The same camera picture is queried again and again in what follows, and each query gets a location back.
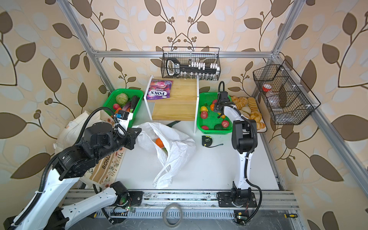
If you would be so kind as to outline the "orange fruit large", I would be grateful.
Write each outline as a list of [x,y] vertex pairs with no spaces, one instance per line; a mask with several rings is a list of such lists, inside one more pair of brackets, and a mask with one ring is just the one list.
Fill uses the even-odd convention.
[[164,144],[163,144],[163,142],[162,142],[162,140],[161,140],[160,138],[157,138],[157,139],[155,140],[155,144],[156,144],[158,147],[160,147],[161,149],[162,149],[162,148],[164,148]]

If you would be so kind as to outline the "white plastic grocery bag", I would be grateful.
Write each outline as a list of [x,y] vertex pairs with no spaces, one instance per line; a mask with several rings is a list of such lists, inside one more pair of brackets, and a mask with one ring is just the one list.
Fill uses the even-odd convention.
[[[141,128],[142,132],[136,139],[136,143],[148,152],[155,152],[163,168],[153,181],[155,189],[164,189],[173,182],[173,177],[179,174],[196,151],[196,142],[187,134],[157,122],[146,122],[135,128]],[[160,138],[164,148],[155,144]]]

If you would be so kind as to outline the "cream canvas tote bag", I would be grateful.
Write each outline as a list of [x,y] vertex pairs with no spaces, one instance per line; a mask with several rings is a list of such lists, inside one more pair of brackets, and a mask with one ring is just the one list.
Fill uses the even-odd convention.
[[117,180],[125,149],[134,147],[130,131],[120,134],[103,109],[84,112],[62,131],[50,171],[58,173],[59,181],[75,178],[88,187],[109,187]]

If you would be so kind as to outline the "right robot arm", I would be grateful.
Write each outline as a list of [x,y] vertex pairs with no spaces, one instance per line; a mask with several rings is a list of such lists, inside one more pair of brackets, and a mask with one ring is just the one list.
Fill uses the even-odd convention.
[[218,86],[214,111],[232,122],[232,146],[238,152],[239,160],[238,173],[230,190],[230,204],[240,208],[253,200],[252,188],[256,188],[262,198],[261,188],[250,182],[251,160],[258,146],[256,121],[242,115],[235,103],[230,101],[223,81]]

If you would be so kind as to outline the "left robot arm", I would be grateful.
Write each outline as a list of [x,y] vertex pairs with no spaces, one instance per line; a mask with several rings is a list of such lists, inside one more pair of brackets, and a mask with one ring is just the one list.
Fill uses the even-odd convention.
[[81,219],[108,206],[130,206],[132,197],[121,183],[112,183],[107,189],[81,202],[60,208],[59,204],[85,173],[100,160],[122,148],[134,149],[141,128],[129,127],[134,114],[121,111],[113,115],[114,124],[97,122],[88,126],[100,107],[85,120],[75,143],[55,154],[42,173],[39,189],[22,212],[7,218],[7,230],[67,230]]

